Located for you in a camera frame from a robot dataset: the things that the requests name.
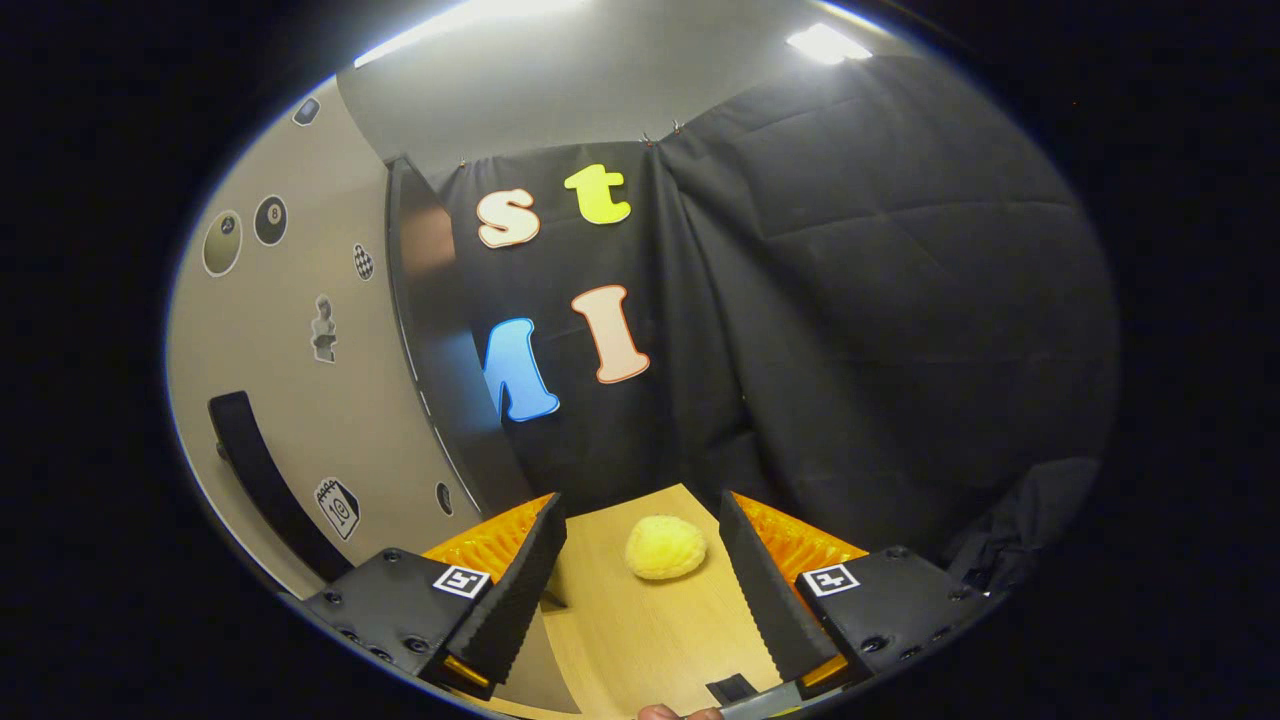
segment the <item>blue letter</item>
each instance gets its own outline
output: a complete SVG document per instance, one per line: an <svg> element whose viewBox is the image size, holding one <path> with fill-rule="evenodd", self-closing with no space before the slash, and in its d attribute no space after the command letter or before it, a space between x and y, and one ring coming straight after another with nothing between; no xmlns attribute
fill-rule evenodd
<svg viewBox="0 0 1280 720"><path fill-rule="evenodd" d="M489 383L493 406L502 418L502 389L507 388L511 397L507 416L517 423L550 415L559 407L559 398L547 392L538 373L534 348L529 343L532 334L532 320L513 318L489 331L489 347L485 350L484 379Z"/></svg>

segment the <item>wooden table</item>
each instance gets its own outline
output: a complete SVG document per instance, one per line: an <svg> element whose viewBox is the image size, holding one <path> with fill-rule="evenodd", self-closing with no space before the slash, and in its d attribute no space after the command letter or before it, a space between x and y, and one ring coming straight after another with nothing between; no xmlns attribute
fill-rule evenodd
<svg viewBox="0 0 1280 720"><path fill-rule="evenodd" d="M701 529L707 560L672 580L643 580L623 562L631 528L646 515L676 515ZM539 609L558 665L547 683L567 687L579 712L498 696L492 710L531 720L630 720L646 705L681 715L716 706L707 683L740 673L758 691L781 683L739 588L718 523L684 486L568 519L554 589L568 607ZM536 683L529 673L521 683Z"/></svg>

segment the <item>screw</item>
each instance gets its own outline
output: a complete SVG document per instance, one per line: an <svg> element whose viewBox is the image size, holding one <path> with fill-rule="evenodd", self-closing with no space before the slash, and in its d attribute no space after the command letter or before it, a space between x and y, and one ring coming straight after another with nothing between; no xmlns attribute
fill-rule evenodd
<svg viewBox="0 0 1280 720"><path fill-rule="evenodd" d="M884 646L887 644L888 644L887 639L879 635L872 635L865 641L863 641L863 644L859 646L859 650L861 650L863 652L876 652L878 650L884 650Z"/></svg>

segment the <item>beige wall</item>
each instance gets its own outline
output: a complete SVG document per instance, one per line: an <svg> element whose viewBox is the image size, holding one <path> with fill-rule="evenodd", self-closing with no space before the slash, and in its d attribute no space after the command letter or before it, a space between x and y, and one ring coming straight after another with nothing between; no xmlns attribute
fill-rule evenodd
<svg viewBox="0 0 1280 720"><path fill-rule="evenodd" d="M330 79L308 127L289 114L239 159L188 238L169 316L166 365L178 434L196 479L237 541L298 597L323 582L275 537L216 454L211 397L243 389L280 474L335 547L358 565L387 546L425 551L479 521L428 424L404 359L385 263L387 168L357 131ZM287 232L253 234L259 202L279 195ZM212 278L201 249L212 219L242 220L239 258ZM356 273L352 247L375 260ZM315 299L333 302L337 363L315 360ZM312 493L337 477L360 501L360 525L340 539ZM435 500L448 486L453 516Z"/></svg>

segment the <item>yellow sponge ball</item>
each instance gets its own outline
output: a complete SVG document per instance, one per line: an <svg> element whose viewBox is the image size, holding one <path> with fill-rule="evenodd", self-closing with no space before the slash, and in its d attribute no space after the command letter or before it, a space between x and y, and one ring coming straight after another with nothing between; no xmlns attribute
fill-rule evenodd
<svg viewBox="0 0 1280 720"><path fill-rule="evenodd" d="M691 573L707 557L707 538L698 525L675 515L641 518L627 538L627 568L646 580Z"/></svg>

